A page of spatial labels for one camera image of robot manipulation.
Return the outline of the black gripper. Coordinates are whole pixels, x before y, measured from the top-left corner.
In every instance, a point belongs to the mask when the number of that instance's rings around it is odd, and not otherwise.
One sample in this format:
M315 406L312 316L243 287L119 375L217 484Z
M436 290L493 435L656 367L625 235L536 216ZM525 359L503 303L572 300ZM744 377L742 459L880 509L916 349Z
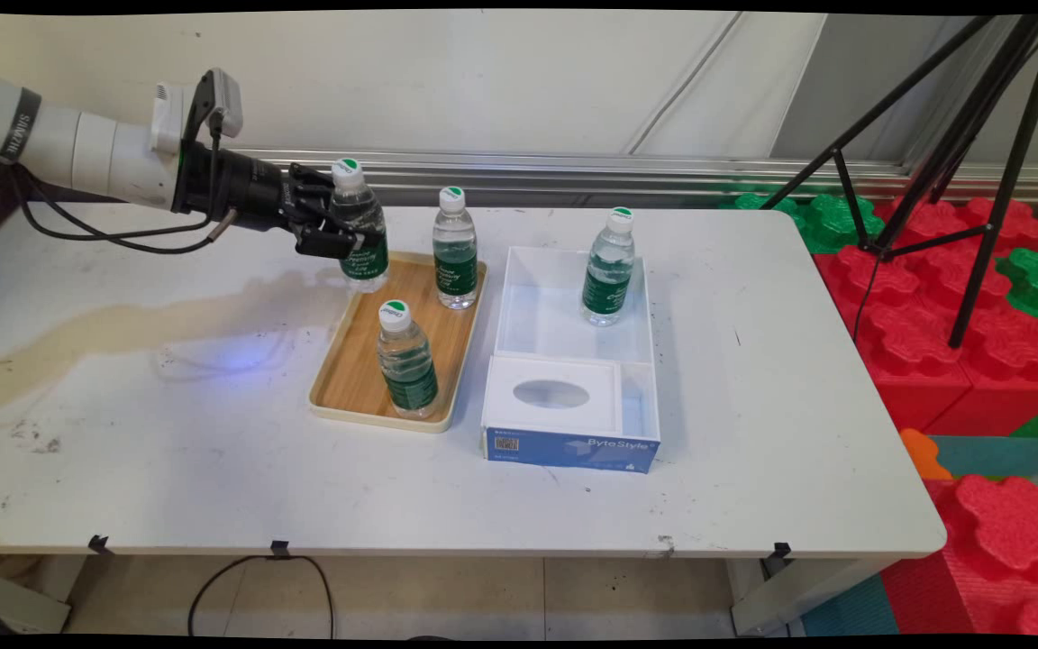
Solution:
M172 211L204 214L210 206L219 206L223 211L236 211L236 226L260 233L280 227L289 233L289 211L293 206L294 251L343 260L364 247L367 233L339 221L322 206L330 202L334 189L330 173L295 161L288 165L286 172L268 161L234 151L218 151L213 161L210 148L201 142L190 142L180 148Z

